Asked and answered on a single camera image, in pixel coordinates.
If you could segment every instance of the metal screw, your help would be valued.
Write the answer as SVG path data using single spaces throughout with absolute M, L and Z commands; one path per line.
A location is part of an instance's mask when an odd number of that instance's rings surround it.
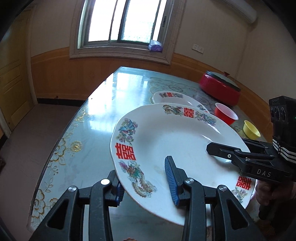
M 194 183 L 194 179 L 189 177 L 189 178 L 185 179 L 185 182 L 188 184 L 192 184 L 192 183 Z
M 227 187 L 224 186 L 224 185 L 220 185 L 219 186 L 219 189 L 222 191 L 222 192 L 225 192 L 227 190 Z
M 108 185 L 110 183 L 110 180 L 109 179 L 103 179 L 102 181 L 101 181 L 101 184 L 102 185 Z
M 68 188 L 68 191 L 69 191 L 69 192 L 74 192 L 74 191 L 76 191 L 76 189 L 77 189 L 76 186 L 70 186 L 70 187 Z

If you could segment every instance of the window sill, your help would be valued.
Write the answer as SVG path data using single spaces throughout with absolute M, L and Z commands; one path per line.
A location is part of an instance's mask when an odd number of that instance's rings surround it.
M 151 52 L 147 49 L 131 47 L 84 47 L 79 49 L 70 49 L 70 58 L 87 57 L 114 57 L 114 58 L 132 58 L 146 61 L 152 61 L 170 65 L 172 55 L 167 55 L 167 51 Z

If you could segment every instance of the air conditioner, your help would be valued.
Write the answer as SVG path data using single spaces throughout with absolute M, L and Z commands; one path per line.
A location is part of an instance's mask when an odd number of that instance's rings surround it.
M 257 12 L 244 0 L 222 0 L 229 5 L 234 11 L 241 15 L 248 23 L 255 22 Z

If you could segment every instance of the red bowl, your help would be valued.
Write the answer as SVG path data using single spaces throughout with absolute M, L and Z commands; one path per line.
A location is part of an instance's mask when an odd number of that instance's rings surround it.
M 234 121 L 239 119 L 234 111 L 228 108 L 226 105 L 221 103 L 216 103 L 215 105 L 215 116 L 223 120 L 226 124 L 231 125 Z

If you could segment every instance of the wooden door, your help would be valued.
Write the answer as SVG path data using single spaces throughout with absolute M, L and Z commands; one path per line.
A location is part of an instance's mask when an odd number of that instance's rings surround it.
M 34 106 L 26 66 L 30 12 L 24 10 L 0 42 L 0 108 L 11 130 Z

